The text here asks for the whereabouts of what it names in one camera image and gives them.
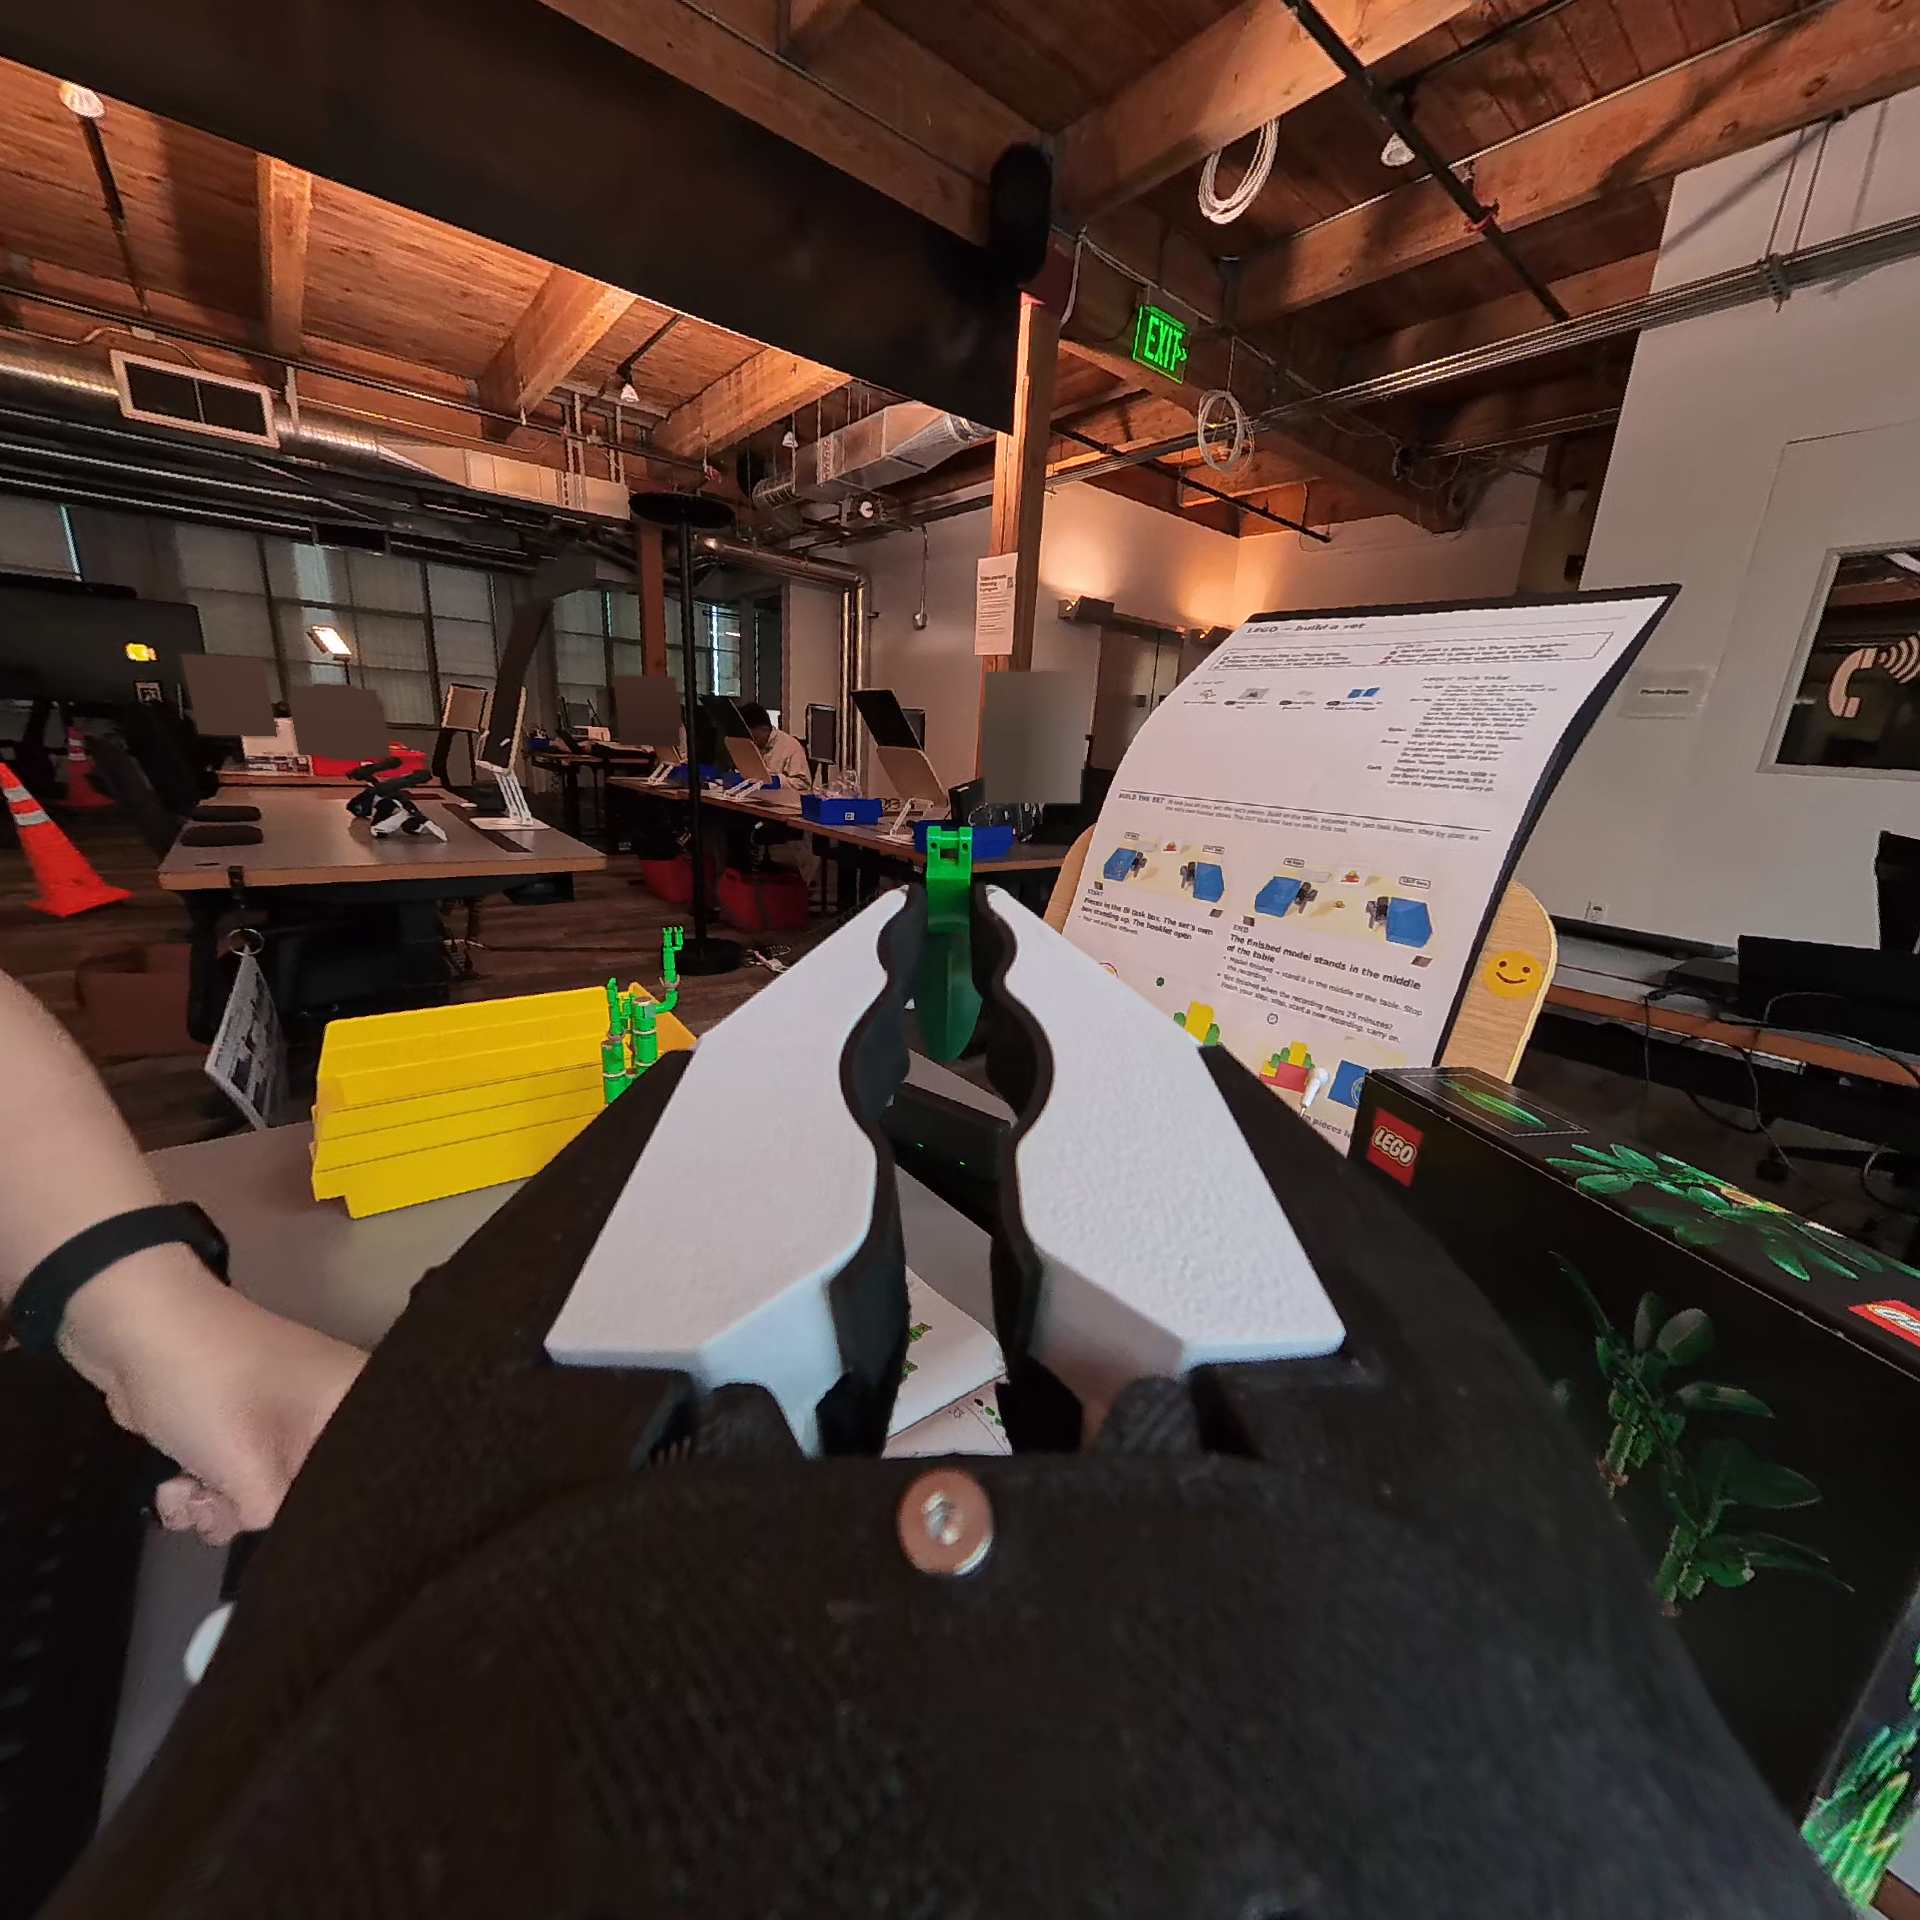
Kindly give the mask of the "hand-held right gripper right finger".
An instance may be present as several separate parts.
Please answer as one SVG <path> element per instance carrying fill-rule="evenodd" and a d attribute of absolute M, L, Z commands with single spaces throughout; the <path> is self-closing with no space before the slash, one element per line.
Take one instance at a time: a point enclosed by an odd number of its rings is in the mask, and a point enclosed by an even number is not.
<path fill-rule="evenodd" d="M 999 1139 L 992 1299 L 1014 1451 L 1076 1451 L 1197 1365 L 1319 1359 L 1346 1330 L 1212 1067 L 1232 1067 L 999 887 L 970 903 Z"/>

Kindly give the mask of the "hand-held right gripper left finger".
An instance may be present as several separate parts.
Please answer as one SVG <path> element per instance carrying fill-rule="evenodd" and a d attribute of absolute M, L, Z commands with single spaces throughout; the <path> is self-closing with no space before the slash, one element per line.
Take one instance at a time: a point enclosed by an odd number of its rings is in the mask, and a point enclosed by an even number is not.
<path fill-rule="evenodd" d="M 806 1454 L 881 1451 L 908 1331 L 881 1119 L 925 929 L 919 885 L 885 893 L 692 1049 L 550 1359 L 764 1385 Z"/>

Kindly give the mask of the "dark green lego leaf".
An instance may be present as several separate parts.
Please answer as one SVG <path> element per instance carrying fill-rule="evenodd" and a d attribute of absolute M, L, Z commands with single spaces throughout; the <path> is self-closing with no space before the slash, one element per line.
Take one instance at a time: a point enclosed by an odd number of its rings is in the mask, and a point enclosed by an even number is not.
<path fill-rule="evenodd" d="M 913 1013 L 925 1053 L 935 1062 L 959 1057 L 976 1032 L 981 993 L 970 962 L 970 897 L 962 881 L 941 893 L 925 881 L 925 929 L 913 973 Z"/>

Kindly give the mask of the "black lego set box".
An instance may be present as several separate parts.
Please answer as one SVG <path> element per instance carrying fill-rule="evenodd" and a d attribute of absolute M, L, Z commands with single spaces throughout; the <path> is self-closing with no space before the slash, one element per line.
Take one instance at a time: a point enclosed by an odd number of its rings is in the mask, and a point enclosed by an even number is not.
<path fill-rule="evenodd" d="M 1870 1913 L 1914 1821 L 1914 1269 L 1473 1069 L 1343 1069 L 1350 1159 L 1558 1399 L 1718 1712 Z"/>

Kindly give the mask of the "person's left hand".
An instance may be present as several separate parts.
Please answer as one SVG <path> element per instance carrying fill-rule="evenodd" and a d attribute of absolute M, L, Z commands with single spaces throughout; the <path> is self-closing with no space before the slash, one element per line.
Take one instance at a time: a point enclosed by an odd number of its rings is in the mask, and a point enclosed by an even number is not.
<path fill-rule="evenodd" d="M 222 1285 L 180 1243 L 87 1281 L 56 1345 L 121 1426 L 178 1464 L 156 1491 L 160 1521 L 217 1546 L 274 1521 L 367 1361 Z"/>

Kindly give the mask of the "black electronic box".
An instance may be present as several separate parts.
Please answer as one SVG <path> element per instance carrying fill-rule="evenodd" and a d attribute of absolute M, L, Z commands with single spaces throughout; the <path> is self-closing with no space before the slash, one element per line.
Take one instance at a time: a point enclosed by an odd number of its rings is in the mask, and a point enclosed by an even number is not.
<path fill-rule="evenodd" d="M 982 1231 L 996 1229 L 1000 1150 L 1013 1138 L 1007 1117 L 908 1081 L 893 1094 L 881 1126 L 900 1171 Z"/>

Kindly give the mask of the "yellow plastic bin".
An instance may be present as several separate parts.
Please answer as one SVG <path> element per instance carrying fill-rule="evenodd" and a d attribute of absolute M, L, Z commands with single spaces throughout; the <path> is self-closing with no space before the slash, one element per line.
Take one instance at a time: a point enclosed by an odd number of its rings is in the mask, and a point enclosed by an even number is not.
<path fill-rule="evenodd" d="M 692 1049 L 676 1009 L 661 1029 L 661 1057 Z M 533 1177 L 605 1107 L 605 1032 L 605 990 L 328 1023 L 311 1192 L 375 1215 Z"/>

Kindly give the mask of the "long wooden desk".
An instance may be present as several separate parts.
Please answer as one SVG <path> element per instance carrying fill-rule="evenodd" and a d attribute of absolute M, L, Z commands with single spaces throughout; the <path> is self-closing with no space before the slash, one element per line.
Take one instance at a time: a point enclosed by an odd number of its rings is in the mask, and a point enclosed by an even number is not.
<path fill-rule="evenodd" d="M 608 795 L 623 795 L 626 806 L 653 801 L 657 806 L 688 806 L 688 789 L 684 784 L 649 784 L 644 778 L 609 775 L 605 778 Z M 772 824 L 790 831 L 805 831 L 823 839 L 833 857 L 852 857 L 885 871 L 924 872 L 925 851 L 912 842 L 909 834 L 886 831 L 878 824 L 839 824 L 810 823 L 790 806 L 764 805 L 759 798 L 733 800 L 720 792 L 701 795 L 704 810 L 718 817 L 745 824 Z M 1002 857 L 976 857 L 973 874 L 990 881 L 1007 881 L 1023 874 L 1053 877 L 1068 862 L 1071 846 L 1040 846 L 1014 842 Z"/>
<path fill-rule="evenodd" d="M 399 879 L 496 879 L 600 872 L 605 854 L 557 826 L 535 830 L 473 823 L 463 806 L 420 795 L 420 810 L 440 826 L 375 835 L 349 816 L 348 784 L 256 784 L 226 792 L 256 806 L 261 839 L 241 848 L 189 848 L 178 835 L 157 867 L 168 893 L 226 891 L 232 872 L 254 888 Z"/>

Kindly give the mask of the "printed instruction sheet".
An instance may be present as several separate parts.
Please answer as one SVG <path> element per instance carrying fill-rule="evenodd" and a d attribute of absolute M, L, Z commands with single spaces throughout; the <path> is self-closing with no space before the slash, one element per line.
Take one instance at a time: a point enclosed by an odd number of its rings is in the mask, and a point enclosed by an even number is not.
<path fill-rule="evenodd" d="M 1677 595 L 1261 611 L 1152 711 L 1065 937 L 1343 1153 L 1438 1065 L 1519 851 Z"/>

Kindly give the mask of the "hanging printed tag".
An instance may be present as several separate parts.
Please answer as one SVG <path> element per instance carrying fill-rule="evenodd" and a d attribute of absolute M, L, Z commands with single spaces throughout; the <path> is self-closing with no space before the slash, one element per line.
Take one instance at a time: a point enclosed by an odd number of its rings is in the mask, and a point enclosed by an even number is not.
<path fill-rule="evenodd" d="M 237 958 L 204 1071 L 247 1126 L 264 1131 L 278 1122 L 285 1041 L 268 975 L 250 952 Z"/>

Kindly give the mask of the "unused black white gripper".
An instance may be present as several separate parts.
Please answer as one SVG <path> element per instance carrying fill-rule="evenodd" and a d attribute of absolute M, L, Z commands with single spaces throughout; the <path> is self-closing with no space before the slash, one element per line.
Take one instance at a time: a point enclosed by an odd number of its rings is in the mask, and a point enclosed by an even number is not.
<path fill-rule="evenodd" d="M 397 753 L 364 760 L 349 768 L 356 792 L 348 800 L 354 819 L 365 823 L 373 835 L 416 835 L 445 842 L 445 830 L 430 817 L 416 790 L 434 776 L 425 763 L 401 763 Z"/>

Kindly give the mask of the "black floor lamp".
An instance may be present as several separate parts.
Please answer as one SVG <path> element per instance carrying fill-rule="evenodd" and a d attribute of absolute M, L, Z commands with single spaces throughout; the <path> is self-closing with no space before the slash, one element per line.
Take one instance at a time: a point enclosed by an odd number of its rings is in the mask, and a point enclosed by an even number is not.
<path fill-rule="evenodd" d="M 700 673 L 694 663 L 692 623 L 692 560 L 697 535 L 721 535 L 733 526 L 727 503 L 689 491 L 631 494 L 631 514 L 653 528 L 668 528 L 678 545 L 678 646 L 680 646 L 680 698 L 686 729 L 686 790 L 688 790 L 688 866 L 689 866 L 689 934 L 678 947 L 678 973 L 720 975 L 741 963 L 741 947 L 732 938 L 709 933 L 709 881 L 704 857 L 704 775 L 701 775 L 701 709 Z"/>

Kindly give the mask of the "white ceiling vent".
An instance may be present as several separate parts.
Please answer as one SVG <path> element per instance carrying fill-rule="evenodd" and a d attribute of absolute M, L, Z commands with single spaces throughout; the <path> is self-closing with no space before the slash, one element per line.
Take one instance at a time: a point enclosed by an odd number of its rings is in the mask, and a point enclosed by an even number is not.
<path fill-rule="evenodd" d="M 277 448 L 281 442 L 272 389 L 151 357 L 109 352 L 118 411 L 143 424 L 167 424 L 214 441 Z"/>

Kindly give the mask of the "metal air duct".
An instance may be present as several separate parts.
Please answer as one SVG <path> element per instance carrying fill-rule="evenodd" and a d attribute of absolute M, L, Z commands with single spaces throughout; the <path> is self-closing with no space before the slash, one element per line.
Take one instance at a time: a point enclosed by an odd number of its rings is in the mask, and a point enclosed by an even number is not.
<path fill-rule="evenodd" d="M 778 509 L 797 499 L 868 494 L 927 472 L 994 438 L 992 424 L 897 399 L 800 446 L 788 470 L 757 481 L 751 503 Z"/>

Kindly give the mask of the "black wall monitor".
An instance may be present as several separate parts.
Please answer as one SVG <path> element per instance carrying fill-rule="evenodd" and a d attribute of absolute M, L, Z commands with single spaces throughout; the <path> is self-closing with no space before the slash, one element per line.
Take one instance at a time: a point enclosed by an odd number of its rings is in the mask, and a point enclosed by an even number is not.
<path fill-rule="evenodd" d="M 191 605 L 81 583 L 4 575 L 2 696 L 112 711 L 184 705 L 184 666 L 204 655 Z"/>

